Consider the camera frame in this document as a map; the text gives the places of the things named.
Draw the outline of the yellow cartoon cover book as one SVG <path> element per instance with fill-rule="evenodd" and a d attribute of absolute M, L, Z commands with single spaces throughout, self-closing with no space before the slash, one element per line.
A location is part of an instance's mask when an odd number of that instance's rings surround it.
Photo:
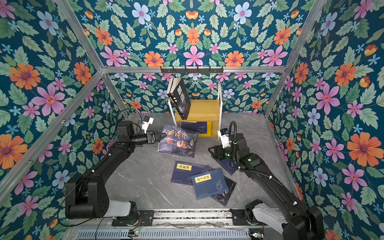
<path fill-rule="evenodd" d="M 200 137 L 211 137 L 212 136 L 212 123 L 211 122 L 207 122 L 208 123 L 208 133 L 207 134 L 199 134 Z"/>

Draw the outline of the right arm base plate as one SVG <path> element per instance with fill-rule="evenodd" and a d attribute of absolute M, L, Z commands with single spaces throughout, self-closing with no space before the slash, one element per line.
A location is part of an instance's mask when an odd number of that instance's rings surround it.
<path fill-rule="evenodd" d="M 230 209 L 234 226 L 256 226 L 258 222 L 247 210 Z"/>

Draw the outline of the black wolf cover book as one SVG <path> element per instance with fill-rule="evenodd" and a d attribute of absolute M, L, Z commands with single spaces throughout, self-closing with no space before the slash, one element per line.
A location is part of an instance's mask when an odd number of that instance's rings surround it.
<path fill-rule="evenodd" d="M 169 94 L 171 103 L 178 111 L 182 120 L 187 120 L 191 108 L 191 101 L 183 79 L 176 78 L 173 92 Z"/>

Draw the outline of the dark book orange calligraphy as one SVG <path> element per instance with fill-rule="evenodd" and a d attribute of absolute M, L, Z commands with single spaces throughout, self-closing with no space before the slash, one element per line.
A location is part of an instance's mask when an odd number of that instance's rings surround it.
<path fill-rule="evenodd" d="M 165 124 L 163 133 L 166 137 L 161 139 L 158 152 L 184 157 L 195 157 L 199 133 Z"/>

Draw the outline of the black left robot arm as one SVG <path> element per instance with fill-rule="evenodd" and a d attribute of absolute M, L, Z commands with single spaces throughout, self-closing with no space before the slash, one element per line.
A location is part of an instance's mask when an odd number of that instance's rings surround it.
<path fill-rule="evenodd" d="M 107 154 L 91 170 L 67 182 L 66 218 L 74 220 L 115 217 L 128 221 L 129 225 L 139 221 L 136 203 L 111 200 L 105 185 L 112 173 L 129 158 L 135 148 L 158 143 L 167 135 L 156 131 L 136 133 L 131 121 L 121 122 L 117 130 L 118 140 Z"/>

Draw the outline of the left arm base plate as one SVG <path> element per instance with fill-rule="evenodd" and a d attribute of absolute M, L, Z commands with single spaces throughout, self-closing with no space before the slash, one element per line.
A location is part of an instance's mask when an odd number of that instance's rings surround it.
<path fill-rule="evenodd" d="M 116 217 L 113 220 L 113 227 L 136 227 L 140 225 L 141 227 L 152 226 L 154 220 L 153 210 L 138 210 L 131 212 L 126 217 Z"/>

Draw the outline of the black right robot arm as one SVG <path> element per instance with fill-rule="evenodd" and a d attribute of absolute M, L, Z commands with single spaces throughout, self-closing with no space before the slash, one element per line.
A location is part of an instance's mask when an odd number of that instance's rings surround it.
<path fill-rule="evenodd" d="M 215 160 L 229 160 L 240 172 L 256 182 L 273 200 L 278 209 L 268 207 L 260 200 L 246 205 L 248 222 L 261 222 L 283 236 L 285 240 L 322 240 L 325 238 L 323 215 L 309 207 L 289 191 L 271 172 L 265 161 L 250 152 L 243 134 L 232 134 L 230 145 L 216 145 L 208 150 Z"/>

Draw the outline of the blue book yellow label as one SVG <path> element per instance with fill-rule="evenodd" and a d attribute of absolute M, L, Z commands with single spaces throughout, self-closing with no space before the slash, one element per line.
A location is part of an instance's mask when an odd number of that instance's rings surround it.
<path fill-rule="evenodd" d="M 208 133 L 207 122 L 181 122 L 181 128 L 193 132 L 198 132 L 199 134 Z"/>
<path fill-rule="evenodd" d="M 228 185 L 221 169 L 215 169 L 192 176 L 197 200 L 227 191 Z"/>

